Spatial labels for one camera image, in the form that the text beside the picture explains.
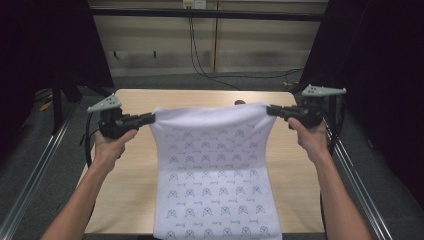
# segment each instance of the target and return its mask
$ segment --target hand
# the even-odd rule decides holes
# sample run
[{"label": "hand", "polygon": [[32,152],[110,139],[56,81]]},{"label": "hand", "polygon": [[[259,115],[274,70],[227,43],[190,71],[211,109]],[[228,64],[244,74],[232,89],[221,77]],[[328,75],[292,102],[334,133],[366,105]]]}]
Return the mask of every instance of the hand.
[{"label": "hand", "polygon": [[95,156],[93,164],[103,168],[109,173],[115,167],[115,162],[125,151],[125,143],[137,135],[137,130],[126,132],[119,139],[105,138],[100,131],[95,133]]},{"label": "hand", "polygon": [[327,131],[324,121],[311,129],[306,129],[295,118],[289,118],[288,123],[297,131],[297,143],[306,150],[309,159],[314,163],[320,163],[325,154],[329,154],[327,148]]}]

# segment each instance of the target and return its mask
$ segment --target wooden table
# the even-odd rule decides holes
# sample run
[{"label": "wooden table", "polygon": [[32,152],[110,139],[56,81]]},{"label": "wooden table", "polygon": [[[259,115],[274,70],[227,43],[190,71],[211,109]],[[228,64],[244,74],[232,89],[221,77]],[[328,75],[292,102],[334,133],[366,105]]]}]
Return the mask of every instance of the wooden table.
[{"label": "wooden table", "polygon": [[[116,96],[129,114],[152,112],[156,107],[229,106],[236,100],[295,104],[293,95],[281,92],[125,89]],[[283,119],[277,119],[271,131],[266,154],[283,232],[323,232],[315,168]],[[156,144],[149,126],[144,126],[107,177],[86,233],[152,234],[156,187]]]}]

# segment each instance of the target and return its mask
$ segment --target white cloth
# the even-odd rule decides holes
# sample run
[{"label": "white cloth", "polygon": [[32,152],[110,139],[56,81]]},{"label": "white cloth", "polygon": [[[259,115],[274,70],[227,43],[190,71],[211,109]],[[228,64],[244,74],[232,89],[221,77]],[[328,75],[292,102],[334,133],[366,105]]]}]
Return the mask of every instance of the white cloth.
[{"label": "white cloth", "polygon": [[154,113],[154,237],[282,239],[265,162],[276,117],[265,104]]}]

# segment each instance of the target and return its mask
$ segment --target gray carpet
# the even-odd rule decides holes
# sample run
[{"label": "gray carpet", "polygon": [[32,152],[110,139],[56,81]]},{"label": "gray carpet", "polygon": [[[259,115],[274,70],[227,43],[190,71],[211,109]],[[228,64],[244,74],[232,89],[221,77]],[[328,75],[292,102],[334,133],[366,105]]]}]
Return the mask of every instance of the gray carpet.
[{"label": "gray carpet", "polygon": [[[266,76],[282,75],[281,72],[266,73]],[[252,73],[250,76],[263,76],[264,73]],[[140,78],[117,78],[116,89],[121,88],[153,88],[153,89],[215,89],[215,90],[256,90],[256,91],[284,91],[287,89],[284,82],[293,82],[299,79],[300,74],[285,77],[255,79],[242,77],[224,77],[217,80],[229,83],[228,86],[197,74],[154,76]],[[61,210],[75,188],[81,171],[84,167],[84,149],[80,140],[84,134],[86,109],[100,101],[87,89],[82,89],[83,99],[73,115],[69,128],[57,149],[52,162],[31,201],[14,239],[37,239],[48,224]],[[50,107],[39,112],[38,107],[43,100],[37,101],[34,110],[23,128],[13,139],[13,148],[5,156],[6,161],[0,170],[0,221],[4,220],[10,207],[18,197],[29,174],[32,172],[39,156],[46,146],[53,126],[53,112]],[[69,104],[64,101],[64,109]],[[92,124],[94,129],[98,116]],[[408,191],[399,180],[389,171],[384,158],[378,150],[371,149],[367,144],[366,133],[347,113],[341,139],[348,150],[364,184],[372,196],[377,208],[384,217],[389,231],[394,239],[422,239],[424,236],[424,214],[415,203]],[[358,204],[361,213],[363,209],[358,203],[352,187],[341,171],[347,189]],[[325,239],[324,234],[283,234],[288,240],[315,240]],[[98,235],[89,234],[85,239],[149,239],[151,236],[131,235]]]}]

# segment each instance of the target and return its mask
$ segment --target printed pattern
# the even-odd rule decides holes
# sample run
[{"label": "printed pattern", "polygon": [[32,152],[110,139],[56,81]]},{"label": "printed pattern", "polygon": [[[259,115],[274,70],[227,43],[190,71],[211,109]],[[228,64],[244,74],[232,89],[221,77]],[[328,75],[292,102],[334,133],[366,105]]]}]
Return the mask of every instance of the printed pattern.
[{"label": "printed pattern", "polygon": [[155,237],[281,239],[265,164],[275,118],[258,111],[225,128],[223,119],[183,127],[178,114],[175,124],[161,124],[162,111],[151,125],[159,157]]}]

